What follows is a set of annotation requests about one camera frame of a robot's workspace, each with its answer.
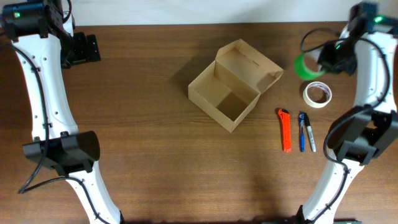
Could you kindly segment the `green tape roll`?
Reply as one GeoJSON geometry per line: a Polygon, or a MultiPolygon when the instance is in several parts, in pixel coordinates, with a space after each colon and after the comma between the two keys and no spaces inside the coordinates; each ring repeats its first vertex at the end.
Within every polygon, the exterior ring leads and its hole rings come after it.
{"type": "Polygon", "coordinates": [[[294,61],[294,70],[296,74],[302,79],[302,80],[314,80],[326,73],[326,70],[322,69],[322,66],[318,66],[318,70],[314,71],[309,69],[306,64],[305,64],[305,57],[309,57],[313,59],[314,61],[318,62],[318,59],[320,57],[321,50],[314,50],[311,52],[305,52],[301,53],[294,61]]]}

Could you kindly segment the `orange utility knife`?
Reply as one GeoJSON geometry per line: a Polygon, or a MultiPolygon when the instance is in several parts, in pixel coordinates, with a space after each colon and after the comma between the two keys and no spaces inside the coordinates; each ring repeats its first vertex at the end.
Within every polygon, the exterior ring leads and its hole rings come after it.
{"type": "Polygon", "coordinates": [[[292,151],[292,137],[290,125],[290,113],[285,109],[279,109],[277,112],[282,128],[282,147],[284,152],[292,151]]]}

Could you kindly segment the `blue ballpoint pen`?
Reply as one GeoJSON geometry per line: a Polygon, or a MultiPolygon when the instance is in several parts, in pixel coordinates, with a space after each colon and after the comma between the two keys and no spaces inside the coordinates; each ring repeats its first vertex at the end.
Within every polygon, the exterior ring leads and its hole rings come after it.
{"type": "Polygon", "coordinates": [[[299,135],[300,135],[300,152],[305,151],[305,135],[304,135],[304,113],[301,111],[298,116],[299,135]]]}

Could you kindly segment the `brown cardboard box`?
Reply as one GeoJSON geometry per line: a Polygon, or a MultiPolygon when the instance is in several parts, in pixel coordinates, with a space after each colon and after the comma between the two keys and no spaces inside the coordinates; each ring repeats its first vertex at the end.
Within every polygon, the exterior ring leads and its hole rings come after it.
{"type": "Polygon", "coordinates": [[[188,99],[233,132],[284,70],[242,39],[220,48],[188,86],[188,99]]]}

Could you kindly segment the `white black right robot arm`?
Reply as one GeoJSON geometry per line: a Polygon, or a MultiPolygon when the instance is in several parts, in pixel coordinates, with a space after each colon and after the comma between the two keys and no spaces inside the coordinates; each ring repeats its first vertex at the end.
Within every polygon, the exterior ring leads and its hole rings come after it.
{"type": "Polygon", "coordinates": [[[397,19],[378,13],[376,2],[362,1],[349,12],[336,38],[305,49],[294,62],[310,83],[326,72],[357,74],[353,107],[330,127],[323,143],[325,170],[292,223],[334,223],[336,210],[354,178],[397,139],[393,94],[397,19]]]}

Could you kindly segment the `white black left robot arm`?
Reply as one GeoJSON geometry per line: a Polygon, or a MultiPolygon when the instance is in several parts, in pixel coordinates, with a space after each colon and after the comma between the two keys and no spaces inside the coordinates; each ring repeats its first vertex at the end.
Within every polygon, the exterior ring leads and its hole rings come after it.
{"type": "Polygon", "coordinates": [[[80,132],[70,110],[62,72],[101,59],[94,35],[75,31],[71,9],[60,1],[6,4],[1,26],[24,73],[32,113],[32,142],[25,157],[68,182],[91,223],[123,223],[99,168],[95,132],[80,132]]]}

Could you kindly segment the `black white marker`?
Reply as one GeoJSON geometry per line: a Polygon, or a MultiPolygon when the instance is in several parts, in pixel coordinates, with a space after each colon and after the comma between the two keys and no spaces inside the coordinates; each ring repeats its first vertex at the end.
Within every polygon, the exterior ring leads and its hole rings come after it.
{"type": "Polygon", "coordinates": [[[307,134],[308,134],[308,139],[310,141],[311,150],[313,152],[316,152],[317,148],[316,148],[316,144],[315,144],[315,139],[313,137],[312,127],[311,127],[311,124],[310,124],[310,120],[309,120],[308,114],[306,114],[306,113],[304,113],[304,123],[305,123],[305,127],[307,129],[307,134]]]}

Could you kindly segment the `beige masking tape roll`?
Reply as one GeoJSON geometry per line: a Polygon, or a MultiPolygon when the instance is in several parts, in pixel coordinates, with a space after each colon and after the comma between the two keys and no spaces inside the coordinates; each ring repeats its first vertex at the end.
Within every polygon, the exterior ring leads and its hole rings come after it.
{"type": "Polygon", "coordinates": [[[302,96],[304,102],[312,108],[323,108],[333,95],[330,87],[323,82],[311,82],[305,87],[302,96]]]}

